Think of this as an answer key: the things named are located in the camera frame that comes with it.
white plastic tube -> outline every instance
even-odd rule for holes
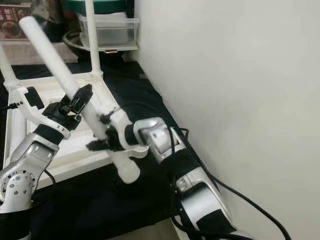
[[[4,48],[2,47],[0,41],[0,70],[2,72],[4,83],[3,85],[9,91],[10,86],[17,86],[19,84],[19,80],[17,79],[5,53]]]
[[[80,87],[37,21],[32,16],[26,16],[20,20],[19,25],[47,68],[57,78],[65,94],[72,99]],[[81,115],[98,139],[107,138],[106,127],[100,122],[91,101],[82,110]]]
[[[85,13],[88,24],[89,47],[92,66],[91,73],[96,76],[101,76],[102,72],[99,60],[94,0],[85,0]]]

black tablecloth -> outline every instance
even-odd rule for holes
[[[90,70],[88,63],[68,67],[73,73]],[[132,103],[124,109],[132,122],[161,117],[169,126],[176,126],[161,96],[143,79],[138,63],[103,66],[102,70],[104,82],[118,104]],[[44,65],[15,66],[14,71],[19,79],[51,75]],[[8,95],[3,85],[0,93],[0,104],[5,106]],[[1,116],[0,122],[3,152],[5,116]],[[169,182],[150,153],[135,162],[141,175],[129,185],[122,183],[114,165],[109,164],[59,182],[55,187],[37,190],[33,200],[41,205],[32,210],[32,239],[107,239],[168,218]]]

plastic container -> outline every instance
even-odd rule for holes
[[[77,14],[81,33],[80,39],[83,46],[89,49],[89,34],[87,18]],[[138,18],[127,18],[125,12],[111,14],[95,14],[96,34],[98,48],[105,50],[136,50]]]

white handle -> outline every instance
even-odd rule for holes
[[[47,68],[57,78],[65,94],[72,99],[80,87],[37,21],[32,16],[26,16],[20,20],[19,25]],[[91,101],[82,110],[81,115],[98,139],[107,138],[106,127],[100,122]]]

floor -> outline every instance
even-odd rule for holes
[[[170,220],[166,219],[109,240],[179,240],[179,237]]]

